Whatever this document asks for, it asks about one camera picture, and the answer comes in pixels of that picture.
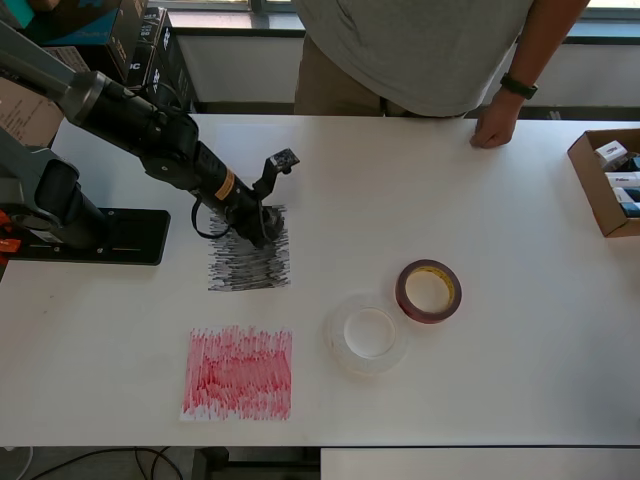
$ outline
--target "window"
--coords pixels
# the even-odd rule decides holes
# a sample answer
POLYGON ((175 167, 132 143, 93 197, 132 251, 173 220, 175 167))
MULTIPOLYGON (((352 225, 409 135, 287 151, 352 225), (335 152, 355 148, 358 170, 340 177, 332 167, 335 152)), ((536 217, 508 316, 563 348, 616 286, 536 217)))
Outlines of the window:
POLYGON ((291 0, 150 0, 154 5, 180 10, 293 12, 291 0))
POLYGON ((586 19, 640 19, 640 0, 591 0, 586 19))
POLYGON ((640 8, 640 0, 591 0, 590 8, 640 8))

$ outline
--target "red tape roll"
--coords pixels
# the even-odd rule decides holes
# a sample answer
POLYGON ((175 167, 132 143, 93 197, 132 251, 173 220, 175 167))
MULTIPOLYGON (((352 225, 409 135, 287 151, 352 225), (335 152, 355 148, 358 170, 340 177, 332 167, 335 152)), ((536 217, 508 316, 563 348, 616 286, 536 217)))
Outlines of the red tape roll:
POLYGON ((462 302, 462 286, 456 274, 446 265, 436 262, 435 260, 418 260, 405 268, 400 274, 400 277, 398 277, 398 282, 396 283, 396 300, 400 308, 412 320, 427 324, 440 323, 453 315, 456 310, 458 310, 458 307, 460 307, 460 302, 462 302), (440 277, 445 283, 449 290, 449 301, 444 310, 440 312, 425 312, 411 303, 407 295, 407 281, 411 275, 417 272, 432 273, 440 277))

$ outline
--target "red ink marks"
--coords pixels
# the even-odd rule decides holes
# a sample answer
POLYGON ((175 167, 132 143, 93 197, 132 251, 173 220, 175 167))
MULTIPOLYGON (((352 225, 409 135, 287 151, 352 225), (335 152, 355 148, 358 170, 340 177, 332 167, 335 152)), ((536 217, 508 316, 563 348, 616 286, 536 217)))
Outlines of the red ink marks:
POLYGON ((193 330, 181 420, 286 420, 291 414, 290 330, 193 330))

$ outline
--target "gray t-shirt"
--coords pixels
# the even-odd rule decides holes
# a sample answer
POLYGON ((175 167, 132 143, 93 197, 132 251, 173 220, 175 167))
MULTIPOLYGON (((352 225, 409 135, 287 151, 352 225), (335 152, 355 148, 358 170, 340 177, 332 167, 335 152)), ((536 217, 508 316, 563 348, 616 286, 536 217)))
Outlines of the gray t-shirt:
POLYGON ((533 0, 294 0, 334 63, 378 95, 428 116, 476 108, 533 0))

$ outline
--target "wall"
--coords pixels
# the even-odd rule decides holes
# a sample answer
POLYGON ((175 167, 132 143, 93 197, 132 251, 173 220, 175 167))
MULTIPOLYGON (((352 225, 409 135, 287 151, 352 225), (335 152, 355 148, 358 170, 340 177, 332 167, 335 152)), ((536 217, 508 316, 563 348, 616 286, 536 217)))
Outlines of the wall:
MULTIPOLYGON (((180 44, 201 101, 293 102, 301 39, 185 36, 180 44)), ((640 106, 639 78, 640 46, 563 45, 530 105, 640 106)))

